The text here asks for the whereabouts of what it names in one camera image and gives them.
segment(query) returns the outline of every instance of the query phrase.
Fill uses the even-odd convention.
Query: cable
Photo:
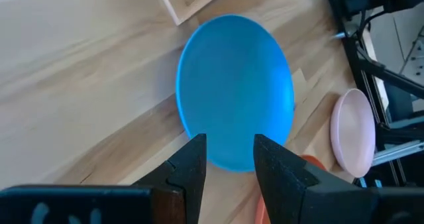
[[[387,13],[387,12],[385,12],[385,11],[381,11],[381,12],[379,12],[379,13],[376,13],[375,15],[369,16],[367,19],[365,19],[365,20],[364,20],[364,22],[363,22],[363,23],[362,23],[362,19],[361,19],[361,25],[359,26],[359,28],[358,28],[358,30],[357,30],[357,32],[356,32],[356,35],[357,35],[358,39],[360,40],[360,39],[362,38],[362,33],[364,33],[364,29],[365,29],[366,25],[367,25],[369,22],[371,22],[371,20],[373,20],[373,19],[375,19],[376,17],[379,17],[379,16],[381,16],[381,15],[384,15],[384,14],[386,14],[386,13]]]

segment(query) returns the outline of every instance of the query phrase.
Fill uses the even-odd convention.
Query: black metal frame
[[[344,24],[344,18],[351,18],[352,15],[347,15],[345,11],[344,1],[341,0],[329,0],[333,16],[335,18],[336,26],[339,32],[348,34]],[[402,128],[402,129],[390,129],[389,121],[386,115],[380,94],[377,88],[375,77],[388,82],[404,91],[413,94],[419,98],[424,99],[424,86],[417,84],[402,75],[395,74],[392,71],[386,69],[385,65],[375,62],[369,58],[367,53],[364,51],[364,43],[362,36],[346,36],[342,38],[342,44],[346,52],[346,57],[349,61],[350,68],[352,70],[353,78],[356,86],[367,96],[372,111],[374,114],[374,120],[376,123],[376,148],[381,151],[384,150],[384,145],[387,143],[398,143],[399,140],[423,140],[424,135],[421,131],[415,129]],[[391,161],[389,163],[392,174],[397,185],[403,185],[405,177],[401,163],[399,160]]]

